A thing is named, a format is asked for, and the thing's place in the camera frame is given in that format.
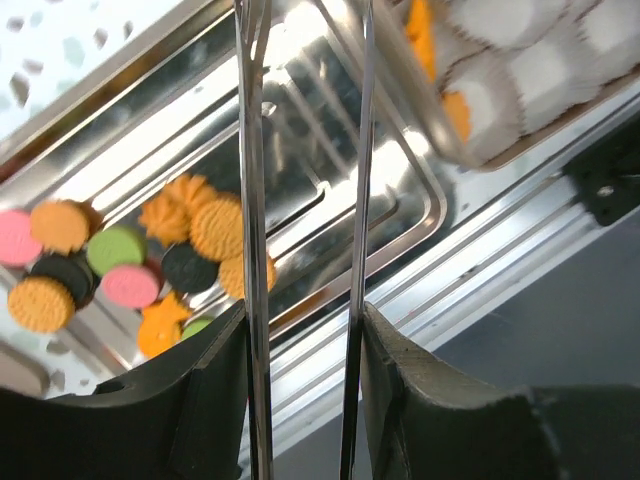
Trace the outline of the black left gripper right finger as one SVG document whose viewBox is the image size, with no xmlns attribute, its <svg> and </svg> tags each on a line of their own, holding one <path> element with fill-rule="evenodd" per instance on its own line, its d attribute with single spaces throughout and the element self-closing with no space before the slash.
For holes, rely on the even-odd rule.
<svg viewBox="0 0 640 480">
<path fill-rule="evenodd" d="M 364 305 L 361 388 L 376 479 L 636 479 L 639 389 L 502 390 Z"/>
</svg>

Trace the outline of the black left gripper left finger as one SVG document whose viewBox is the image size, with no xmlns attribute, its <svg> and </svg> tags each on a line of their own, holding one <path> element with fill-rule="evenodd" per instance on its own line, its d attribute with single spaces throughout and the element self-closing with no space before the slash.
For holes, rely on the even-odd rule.
<svg viewBox="0 0 640 480">
<path fill-rule="evenodd" d="M 247 405 L 237 302 L 90 395 L 1 392 L 4 479 L 235 479 Z"/>
</svg>

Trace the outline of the green macaron cookie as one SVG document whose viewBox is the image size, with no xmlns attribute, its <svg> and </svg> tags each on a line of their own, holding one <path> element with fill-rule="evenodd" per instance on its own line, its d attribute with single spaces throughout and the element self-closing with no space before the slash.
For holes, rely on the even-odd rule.
<svg viewBox="0 0 640 480">
<path fill-rule="evenodd" d="M 126 226 L 104 229 L 87 243 L 87 262 L 98 276 L 104 276 L 120 265 L 141 265 L 146 256 L 146 239 Z"/>
<path fill-rule="evenodd" d="M 208 327 L 214 319 L 209 316 L 198 317 L 188 322 L 182 329 L 181 340 L 184 341 Z"/>
</svg>

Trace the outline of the orange star cookie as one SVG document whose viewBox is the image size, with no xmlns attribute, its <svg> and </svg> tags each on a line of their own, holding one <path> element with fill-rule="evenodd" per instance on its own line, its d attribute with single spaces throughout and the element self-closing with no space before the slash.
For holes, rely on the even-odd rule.
<svg viewBox="0 0 640 480">
<path fill-rule="evenodd" d="M 147 358 L 156 357 L 173 347 L 181 338 L 182 325 L 192 314 L 175 291 L 170 291 L 141 311 L 137 344 Z"/>
</svg>

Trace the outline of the pink macaron cookie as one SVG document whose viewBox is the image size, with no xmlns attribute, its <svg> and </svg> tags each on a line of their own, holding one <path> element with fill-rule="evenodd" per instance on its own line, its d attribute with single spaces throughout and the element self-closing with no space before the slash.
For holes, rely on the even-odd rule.
<svg viewBox="0 0 640 480">
<path fill-rule="evenodd" d="M 104 275 L 101 289 L 109 300 L 122 307 L 142 309 L 156 301 L 161 284 L 144 265 L 119 265 Z"/>
<path fill-rule="evenodd" d="M 1 212 L 1 264 L 23 267 L 36 260 L 42 244 L 31 235 L 30 215 L 19 209 Z"/>
</svg>

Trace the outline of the black sandwich cookie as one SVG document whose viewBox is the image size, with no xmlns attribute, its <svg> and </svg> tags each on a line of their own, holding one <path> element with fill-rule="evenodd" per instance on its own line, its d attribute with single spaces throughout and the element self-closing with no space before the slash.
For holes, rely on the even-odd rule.
<svg viewBox="0 0 640 480">
<path fill-rule="evenodd" d="M 214 285 L 219 264 L 200 256 L 190 243 L 180 243 L 171 246 L 164 254 L 161 269 L 174 290 L 198 294 Z"/>
<path fill-rule="evenodd" d="M 91 302 L 101 280 L 83 254 L 44 255 L 31 267 L 29 276 L 46 277 L 62 284 L 71 294 L 77 310 Z"/>
</svg>

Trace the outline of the orange round biscuit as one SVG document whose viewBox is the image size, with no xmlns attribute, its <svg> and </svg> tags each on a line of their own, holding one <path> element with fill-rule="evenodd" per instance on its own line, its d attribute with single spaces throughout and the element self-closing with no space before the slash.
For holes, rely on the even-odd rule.
<svg viewBox="0 0 640 480">
<path fill-rule="evenodd" d="M 243 257 L 239 255 L 223 260 L 219 265 L 218 280 L 226 294 L 235 299 L 242 299 L 245 294 Z M 275 263 L 267 256 L 267 290 L 271 291 L 275 283 Z"/>
<path fill-rule="evenodd" d="M 202 257 L 215 262 L 243 251 L 243 210 L 233 195 L 219 194 L 200 206 L 191 217 L 190 242 Z"/>
<path fill-rule="evenodd" d="M 71 293 L 47 277 L 27 277 L 7 298 L 9 314 L 18 325 L 36 333 L 53 333 L 67 326 L 75 314 Z"/>
</svg>

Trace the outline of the brown tin lid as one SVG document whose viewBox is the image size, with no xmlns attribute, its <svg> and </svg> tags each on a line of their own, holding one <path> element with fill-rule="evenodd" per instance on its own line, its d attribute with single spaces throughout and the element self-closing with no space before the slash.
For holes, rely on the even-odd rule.
<svg viewBox="0 0 640 480">
<path fill-rule="evenodd" d="M 49 373 L 37 361 L 1 343 L 1 386 L 36 398 L 43 398 L 50 387 Z"/>
</svg>

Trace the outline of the orange swirl cookie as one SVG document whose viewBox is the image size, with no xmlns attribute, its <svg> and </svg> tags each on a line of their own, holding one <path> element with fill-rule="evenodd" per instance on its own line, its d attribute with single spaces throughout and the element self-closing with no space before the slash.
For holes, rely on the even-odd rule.
<svg viewBox="0 0 640 480">
<path fill-rule="evenodd" d="M 141 207 L 138 223 L 163 247 L 189 239 L 191 218 L 217 197 L 203 175 L 182 174 Z"/>
</svg>

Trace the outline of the stainless steel baking tray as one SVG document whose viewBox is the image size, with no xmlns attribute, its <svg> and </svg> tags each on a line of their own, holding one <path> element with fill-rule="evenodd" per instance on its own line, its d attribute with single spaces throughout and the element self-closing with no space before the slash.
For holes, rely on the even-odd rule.
<svg viewBox="0 0 640 480">
<path fill-rule="evenodd" d="M 447 200 L 430 141 L 376 43 L 378 1 L 277 1 L 268 34 L 237 43 L 227 1 L 186 1 L 1 143 L 5 209 L 88 202 L 136 229 L 183 173 L 252 195 L 277 268 L 279 336 L 351 286 L 360 134 L 374 136 L 374 273 L 434 234 Z"/>
</svg>

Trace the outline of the orange chip cookie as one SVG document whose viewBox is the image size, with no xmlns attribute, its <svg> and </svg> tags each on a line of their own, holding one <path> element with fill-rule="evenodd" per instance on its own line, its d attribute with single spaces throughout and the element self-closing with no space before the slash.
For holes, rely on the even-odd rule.
<svg viewBox="0 0 640 480">
<path fill-rule="evenodd" d="M 80 251 L 103 221 L 88 202 L 48 200 L 30 213 L 32 237 L 47 252 L 70 255 Z"/>
</svg>

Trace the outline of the orange flower cookie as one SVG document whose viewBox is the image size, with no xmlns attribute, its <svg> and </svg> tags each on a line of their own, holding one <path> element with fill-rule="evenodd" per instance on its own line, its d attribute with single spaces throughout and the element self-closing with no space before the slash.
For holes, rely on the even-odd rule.
<svg viewBox="0 0 640 480">
<path fill-rule="evenodd" d="M 467 142 L 471 136 L 472 123 L 465 95 L 459 91 L 444 93 L 442 105 L 460 139 Z"/>
</svg>

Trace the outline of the brown cookie tin box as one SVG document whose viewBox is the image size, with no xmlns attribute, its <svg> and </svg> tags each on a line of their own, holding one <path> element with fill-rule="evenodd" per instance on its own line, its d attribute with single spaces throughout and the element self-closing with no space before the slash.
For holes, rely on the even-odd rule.
<svg viewBox="0 0 640 480">
<path fill-rule="evenodd" d="M 493 170 L 639 78 L 635 1 L 378 1 L 376 43 L 434 149 Z"/>
</svg>

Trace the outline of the orange fish cookie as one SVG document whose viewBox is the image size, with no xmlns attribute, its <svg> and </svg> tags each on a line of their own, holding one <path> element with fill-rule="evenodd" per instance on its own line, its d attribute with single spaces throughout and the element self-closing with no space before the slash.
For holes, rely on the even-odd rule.
<svg viewBox="0 0 640 480">
<path fill-rule="evenodd" d="M 434 14 L 427 0 L 413 0 L 405 26 L 405 34 L 428 79 L 436 79 L 436 46 L 433 31 Z"/>
</svg>

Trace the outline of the white paper cupcake liner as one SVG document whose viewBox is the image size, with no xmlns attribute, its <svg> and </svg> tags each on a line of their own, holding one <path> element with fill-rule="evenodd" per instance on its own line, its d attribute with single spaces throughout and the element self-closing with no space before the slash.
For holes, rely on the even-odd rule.
<svg viewBox="0 0 640 480">
<path fill-rule="evenodd" d="M 561 18 L 567 1 L 467 0 L 450 1 L 447 20 L 465 36 L 509 50 L 541 39 Z"/>
</svg>

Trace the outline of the aluminium table edge rail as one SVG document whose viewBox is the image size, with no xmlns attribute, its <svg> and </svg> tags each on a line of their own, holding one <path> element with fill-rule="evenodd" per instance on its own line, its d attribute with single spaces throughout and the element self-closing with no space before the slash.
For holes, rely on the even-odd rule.
<svg viewBox="0 0 640 480">
<path fill-rule="evenodd" d="M 639 380 L 639 212 L 600 225 L 562 166 L 637 129 L 627 105 L 380 283 L 400 332 L 500 387 Z"/>
</svg>

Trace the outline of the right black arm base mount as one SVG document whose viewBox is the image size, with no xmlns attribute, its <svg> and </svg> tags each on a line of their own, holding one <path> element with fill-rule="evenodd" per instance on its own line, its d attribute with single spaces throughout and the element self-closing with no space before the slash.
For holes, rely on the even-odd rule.
<svg viewBox="0 0 640 480">
<path fill-rule="evenodd" d="M 639 206 L 639 123 L 609 132 L 566 164 L 563 173 L 596 222 L 614 224 Z"/>
</svg>

